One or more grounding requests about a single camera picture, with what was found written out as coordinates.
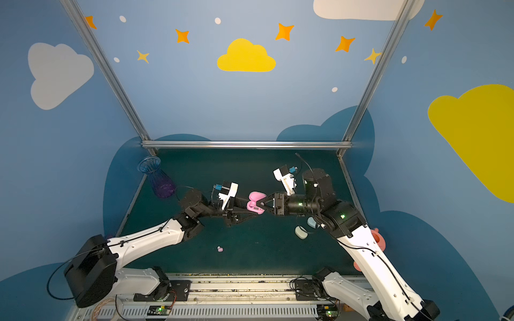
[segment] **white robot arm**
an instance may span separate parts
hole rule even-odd
[[[317,278],[329,296],[346,303],[368,320],[430,321],[439,315],[434,302],[422,300],[399,275],[376,244],[369,227],[361,225],[352,234],[337,241],[358,264],[374,292],[325,268]]]
[[[309,167],[310,171],[302,175],[305,195],[299,195],[293,190],[295,178],[285,169],[275,176],[284,183],[286,192],[273,193],[256,201],[256,205],[276,216],[312,215],[351,255],[374,289],[360,288],[325,268],[313,278],[320,297],[339,299],[372,321],[431,321],[439,315],[435,303],[423,300],[398,274],[376,244],[362,213],[336,198],[332,180],[324,170]],[[123,267],[150,252],[194,237],[203,227],[198,217],[223,217],[230,226],[258,216],[246,208],[248,199],[235,197],[236,189],[237,184],[224,182],[217,206],[209,204],[200,191],[191,190],[180,201],[183,211],[173,219],[132,235],[109,240],[101,235],[90,238],[65,270],[77,306],[88,307],[114,294],[153,294],[156,299],[169,294],[170,281],[159,268]]]

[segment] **metal bar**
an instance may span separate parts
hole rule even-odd
[[[112,66],[108,62],[105,52],[103,52],[100,43],[98,42],[90,26],[84,19],[84,14],[82,13],[80,6],[77,4],[76,0],[61,0],[61,4],[64,6],[64,9],[68,13],[68,16],[70,17],[71,21],[77,28],[77,31],[79,32],[80,36],[86,43],[86,46],[93,55],[93,58],[95,58],[95,61],[100,67],[100,70],[102,70],[102,73],[104,74],[105,78],[107,79],[107,82],[113,89],[114,94],[118,98],[121,106],[125,110],[128,118],[132,122],[132,125],[136,129],[137,133],[139,134],[142,140],[150,140],[150,135],[148,135],[148,132],[144,128],[143,122],[137,115],[137,112],[134,106],[132,105],[132,102],[130,102],[129,97],[127,96],[125,90],[121,86],[118,77],[116,77],[116,74],[114,73]],[[156,155],[155,149],[149,148],[149,151],[152,155]]]
[[[348,173],[348,169],[346,168],[346,164],[344,164],[343,156],[338,155],[337,158],[339,159],[339,165],[341,165],[341,169],[343,170],[343,175],[348,185],[348,189],[350,190],[350,195],[352,196],[355,208],[358,209],[364,216],[364,212],[362,211],[362,207],[360,206],[359,198],[357,197],[357,192],[355,191],[355,188],[353,186],[352,179],[350,178],[350,174]]]
[[[143,178],[141,178],[141,181],[139,182],[139,185],[137,186],[137,190],[132,198],[132,201],[130,202],[130,205],[128,206],[127,212],[125,213],[125,217],[121,221],[120,227],[118,228],[118,231],[116,232],[116,237],[119,237],[121,235],[121,231],[123,231],[123,228],[125,227],[125,224],[127,223],[129,214],[130,214],[130,212],[132,212],[132,208],[134,207],[134,204],[136,203],[136,199],[139,196],[139,192],[141,191],[141,188],[143,187],[145,179],[146,179],[146,174],[143,174]]]
[[[143,140],[144,148],[257,148],[257,149],[297,149],[297,148],[339,148],[352,147],[351,142],[277,142],[277,141],[165,141]]]
[[[396,21],[394,22],[393,27],[391,28],[391,32],[389,33],[389,36],[385,41],[384,47],[382,49],[382,54],[380,55],[378,63],[375,65],[375,68],[373,69],[373,73],[371,74],[370,80],[366,85],[366,89],[364,90],[364,94],[360,99],[359,105],[357,105],[357,109],[355,110],[355,113],[352,119],[350,120],[348,127],[346,128],[346,132],[343,136],[343,141],[349,142],[352,140],[353,135],[357,130],[357,126],[359,125],[362,117],[364,116],[364,112],[366,111],[371,101],[371,98],[373,97],[373,93],[375,92],[378,83],[380,82],[380,79],[382,78],[382,75],[385,72],[389,60],[391,60],[394,50],[396,49],[396,46],[398,45],[398,42],[400,41],[400,38],[403,35],[403,32],[405,31],[405,27],[409,22],[409,15],[411,9],[415,2],[416,0],[404,1],[400,9],[400,12],[398,13],[398,17],[396,18]],[[337,154],[342,155],[344,154],[344,151],[344,149],[340,149],[338,150]]]

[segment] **black cable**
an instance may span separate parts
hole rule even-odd
[[[177,198],[177,200],[178,200],[179,202],[180,202],[180,199],[178,198],[178,195],[177,195],[177,188],[179,188],[179,187],[185,187],[185,188],[190,188],[190,189],[192,189],[192,190],[197,190],[197,188],[195,188],[195,187],[191,187],[191,186],[187,186],[187,185],[179,185],[179,186],[175,187],[175,192],[174,192],[174,194],[175,194],[175,197]]]
[[[211,205],[212,207],[214,207],[214,201],[212,200],[212,195],[214,194],[214,190],[216,189],[216,187],[213,187],[212,188],[212,192],[211,192]]]
[[[310,167],[309,163],[307,163],[307,161],[306,161],[306,160],[304,160],[304,159],[300,156],[300,154],[295,153],[295,155],[296,155],[296,156],[298,156],[298,158],[299,158],[301,161],[303,161],[305,164],[307,164],[307,166],[309,166],[310,172],[311,172],[311,174],[313,175],[313,180],[314,180],[314,182],[316,182],[316,185],[317,185],[317,186],[319,186],[318,180],[314,177],[314,171],[313,171],[312,167]],[[313,215],[313,216],[314,216],[313,202],[314,202],[314,199],[315,199],[315,198],[316,198],[316,194],[314,194],[313,199],[312,199],[312,200],[310,200],[310,212],[312,213],[312,215]]]
[[[296,175],[294,175],[295,179],[292,182],[293,186],[296,186],[296,176],[302,174],[302,168],[303,168],[303,162],[300,162],[300,169],[298,169],[296,172]]]
[[[125,321],[130,321],[130,320],[127,320],[125,319],[121,314],[120,314],[120,311],[118,311],[118,295],[116,294],[116,298],[114,299],[114,308],[116,309],[116,313],[120,316],[120,318],[122,318],[123,320]]]
[[[512,317],[514,317],[514,306],[508,308],[500,320],[505,320],[505,319],[512,320]]]
[[[407,298],[407,300],[409,300],[409,301],[410,301],[410,299],[411,299],[411,298],[407,295],[406,291],[405,291],[405,290],[403,289],[403,287],[401,286],[400,281],[398,281],[398,279],[396,278],[396,275],[394,275],[393,270],[391,269],[391,267],[389,267],[389,264],[387,264],[387,263],[386,263],[386,261],[385,261],[383,258],[381,258],[381,257],[380,257],[380,255],[378,255],[378,254],[377,254],[377,252],[373,251],[372,249],[365,248],[365,247],[359,247],[359,248],[351,247],[351,246],[349,246],[349,245],[344,244],[343,242],[341,242],[340,240],[338,240],[338,239],[337,239],[337,238],[335,238],[335,237],[334,237],[334,239],[335,239],[336,241],[338,241],[338,242],[339,242],[339,244],[341,244],[341,245],[343,245],[343,246],[345,246],[345,247],[347,247],[347,248],[349,248],[349,249],[352,249],[352,250],[368,250],[368,251],[372,252],[376,257],[378,257],[378,258],[379,258],[379,259],[380,259],[380,260],[385,264],[385,267],[387,267],[387,268],[388,268],[388,270],[389,270],[389,272],[391,273],[391,275],[393,276],[394,280],[396,281],[396,283],[397,283],[397,284],[398,284],[398,286],[400,287],[400,289],[401,289],[401,291],[402,291],[403,295]],[[425,318],[427,318],[429,321],[434,321],[433,319],[429,318],[426,314],[424,314],[420,309],[418,309],[418,307],[417,307],[417,306],[415,306],[415,305],[414,305],[414,303],[412,303],[412,302],[410,302],[410,303],[411,303],[411,305],[412,305],[412,306],[413,306],[413,307],[414,307],[414,308],[415,308],[419,313],[421,313],[423,316],[425,316]]]
[[[300,295],[302,295],[302,296],[305,296],[305,297],[311,297],[311,298],[315,298],[316,300],[321,300],[321,301],[323,301],[323,300],[327,300],[327,301],[329,301],[330,303],[332,303],[332,304],[334,305],[334,307],[335,307],[335,308],[336,308],[336,310],[337,310],[337,315],[339,316],[339,313],[340,313],[340,312],[339,312],[339,308],[337,307],[337,304],[336,304],[334,301],[332,301],[332,300],[330,299],[330,297],[318,297],[318,296],[315,296],[315,295],[314,295],[314,296],[313,296],[313,295],[307,295],[307,294],[304,294],[304,293],[300,293],[300,289],[295,289],[295,288],[292,286],[292,284],[294,284],[294,283],[295,283],[295,281],[296,281],[296,280],[298,280],[298,279],[306,279],[306,280],[309,280],[309,279],[308,279],[308,278],[306,278],[305,276],[299,276],[299,277],[297,277],[297,278],[292,279],[291,281],[289,281],[289,288],[290,288],[291,290],[293,290],[293,291],[295,291],[296,293],[298,293],[298,294],[300,294]]]
[[[314,232],[309,232],[309,231],[307,231],[303,226],[301,226],[301,225],[298,223],[298,216],[299,216],[299,215],[295,215],[295,223],[296,223],[296,225],[297,225],[297,226],[298,226],[298,227],[299,227],[303,232],[305,232],[305,233],[307,233],[307,234],[314,234],[314,233],[316,233],[316,232],[318,231],[318,229],[315,229],[315,230],[314,230]]]
[[[422,315],[424,315],[424,316],[425,316],[425,318],[427,318],[427,319],[428,319],[428,320],[430,320],[430,321],[434,321],[434,320],[432,320],[431,318],[429,318],[426,314],[424,314],[423,312],[421,312],[421,310],[420,310],[420,309],[418,309],[418,308],[417,308],[417,306],[415,306],[415,305],[414,305],[414,303],[412,303],[412,302],[411,302],[411,305],[412,305],[416,310],[418,310],[418,312],[419,312],[419,313],[421,313]]]
[[[79,257],[83,254],[87,254],[89,252],[93,252],[93,251],[102,251],[103,249],[99,249],[99,250],[89,250],[89,251],[86,251],[86,252],[83,252],[83,253],[80,253],[80,254],[77,254],[75,255],[74,257],[72,257],[71,259],[68,259],[66,260],[64,263],[62,263],[61,265],[59,265],[59,267],[57,267],[53,272],[52,274],[50,274],[50,277],[48,278],[48,281],[46,281],[46,292],[48,293],[48,295],[50,295],[52,298],[56,299],[56,300],[62,300],[62,301],[65,301],[65,300],[71,300],[71,299],[74,299],[74,297],[67,297],[67,298],[62,298],[62,297],[56,297],[55,295],[53,295],[51,292],[50,292],[50,281],[52,280],[52,277],[53,275],[60,269],[62,268],[66,263],[70,262],[71,260],[73,260],[74,258],[76,257]]]

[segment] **painted wall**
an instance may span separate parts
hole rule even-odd
[[[277,140],[357,105],[402,1],[383,3],[79,0],[150,136],[209,140]]]
[[[104,216],[119,224],[141,176],[113,157],[143,149],[59,0],[2,1],[0,39],[0,310],[19,319],[11,304],[30,297],[30,313],[61,320],[71,302],[51,299],[46,279],[90,236],[115,232]],[[70,295],[62,273],[52,289]]]
[[[425,1],[345,154],[386,254],[441,320],[514,304],[513,14],[512,1]]]

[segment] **green table surface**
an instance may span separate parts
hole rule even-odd
[[[211,197],[214,184],[224,180],[239,184],[237,195],[248,197],[253,191],[282,192],[284,187],[273,170],[287,164],[302,166],[295,150],[259,149],[162,149],[161,168],[177,185],[195,187]],[[336,157],[331,150],[300,150],[312,168],[324,169],[332,178],[338,198],[351,201],[350,192]],[[303,184],[297,180],[297,193]],[[188,188],[177,190],[182,197]],[[177,198],[160,199],[153,194],[149,180],[144,183],[121,235],[147,229],[180,212]],[[227,227],[221,218],[201,218],[205,226],[199,235],[174,246],[159,249],[129,265],[145,269],[160,266],[168,273],[219,274],[313,274],[330,266],[343,275],[361,275],[349,254],[322,229],[313,230],[307,217],[276,217],[268,212],[241,224]],[[309,234],[300,239],[297,225]],[[224,249],[218,252],[217,247]]]

